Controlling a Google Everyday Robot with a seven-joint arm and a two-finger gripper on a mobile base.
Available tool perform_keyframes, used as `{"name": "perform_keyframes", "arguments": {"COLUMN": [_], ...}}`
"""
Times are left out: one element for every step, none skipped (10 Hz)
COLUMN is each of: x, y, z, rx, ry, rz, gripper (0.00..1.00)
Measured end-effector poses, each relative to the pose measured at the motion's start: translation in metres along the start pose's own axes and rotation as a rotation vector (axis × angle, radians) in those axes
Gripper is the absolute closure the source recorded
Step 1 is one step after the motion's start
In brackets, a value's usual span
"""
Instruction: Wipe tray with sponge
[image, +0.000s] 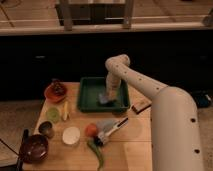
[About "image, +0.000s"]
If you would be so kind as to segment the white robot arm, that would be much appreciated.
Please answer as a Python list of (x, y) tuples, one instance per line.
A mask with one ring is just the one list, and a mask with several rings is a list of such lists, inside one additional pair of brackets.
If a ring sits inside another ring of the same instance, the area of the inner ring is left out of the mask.
[(151, 100), (153, 171), (204, 171), (197, 106), (185, 90), (164, 84), (129, 67), (122, 54), (105, 62), (109, 99), (124, 80)]

